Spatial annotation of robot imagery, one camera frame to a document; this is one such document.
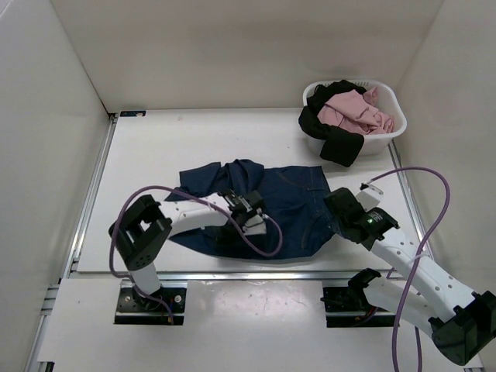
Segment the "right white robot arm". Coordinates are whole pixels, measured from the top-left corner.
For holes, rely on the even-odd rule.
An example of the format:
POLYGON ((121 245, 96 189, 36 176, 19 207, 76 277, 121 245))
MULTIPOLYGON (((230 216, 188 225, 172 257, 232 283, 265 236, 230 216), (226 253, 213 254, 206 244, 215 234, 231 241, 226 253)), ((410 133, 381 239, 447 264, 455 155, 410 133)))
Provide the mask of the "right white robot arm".
POLYGON ((348 282, 346 301, 354 308, 370 306, 395 312, 430 336, 450 362, 467 365, 495 338, 495 296, 478 294, 441 268, 430 256, 417 253, 398 222, 379 208, 381 192, 365 188, 358 195, 347 188, 324 200, 346 239, 364 246, 389 263, 412 289, 400 288, 367 268, 348 282))

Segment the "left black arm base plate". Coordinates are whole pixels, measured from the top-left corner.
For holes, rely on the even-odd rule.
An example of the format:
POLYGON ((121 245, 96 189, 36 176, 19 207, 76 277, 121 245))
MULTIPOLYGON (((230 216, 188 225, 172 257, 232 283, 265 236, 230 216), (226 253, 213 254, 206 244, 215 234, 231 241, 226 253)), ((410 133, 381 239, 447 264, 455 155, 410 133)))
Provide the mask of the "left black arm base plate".
POLYGON ((148 297, 134 287, 121 287, 114 315, 116 325, 182 326, 187 288, 162 287, 148 297))

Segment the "dark blue denim trousers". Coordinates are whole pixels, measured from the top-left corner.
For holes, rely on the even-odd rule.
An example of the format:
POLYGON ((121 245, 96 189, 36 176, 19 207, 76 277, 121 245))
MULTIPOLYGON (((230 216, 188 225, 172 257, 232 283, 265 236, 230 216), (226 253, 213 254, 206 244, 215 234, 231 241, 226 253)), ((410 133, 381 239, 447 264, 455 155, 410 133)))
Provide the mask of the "dark blue denim trousers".
POLYGON ((171 241, 190 250, 215 257, 259 260, 262 251, 279 249, 275 259, 293 260, 311 257, 335 234, 339 227, 326 207, 330 189, 320 166, 273 167, 252 160, 234 160, 221 164, 183 170, 179 190, 204 198, 217 191, 232 190, 238 195, 257 191, 264 202, 264 212, 274 221, 266 233, 243 241, 234 229, 206 227, 171 237, 171 241))

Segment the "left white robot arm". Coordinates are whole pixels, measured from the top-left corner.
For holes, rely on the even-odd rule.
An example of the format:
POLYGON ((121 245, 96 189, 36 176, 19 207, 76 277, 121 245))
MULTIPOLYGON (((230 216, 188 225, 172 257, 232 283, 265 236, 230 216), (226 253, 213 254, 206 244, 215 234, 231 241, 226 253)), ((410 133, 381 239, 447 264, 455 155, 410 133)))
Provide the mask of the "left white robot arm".
POLYGON ((267 235, 264 200, 258 191, 237 195, 216 192, 203 198, 156 201, 136 199, 114 222, 110 253, 118 253, 133 283, 131 299, 145 312, 177 312, 182 295, 166 291, 154 261, 168 239, 197 252, 219 257, 262 253, 249 241, 267 235))

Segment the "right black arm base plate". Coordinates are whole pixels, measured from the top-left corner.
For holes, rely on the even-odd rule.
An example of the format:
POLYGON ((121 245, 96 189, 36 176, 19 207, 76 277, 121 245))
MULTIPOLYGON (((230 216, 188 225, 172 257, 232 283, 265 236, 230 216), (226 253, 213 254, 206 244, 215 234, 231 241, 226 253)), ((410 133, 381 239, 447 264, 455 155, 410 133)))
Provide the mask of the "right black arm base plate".
POLYGON ((362 304, 348 294, 345 287, 324 287, 321 302, 325 306, 328 329, 391 328, 394 315, 368 304, 362 304))

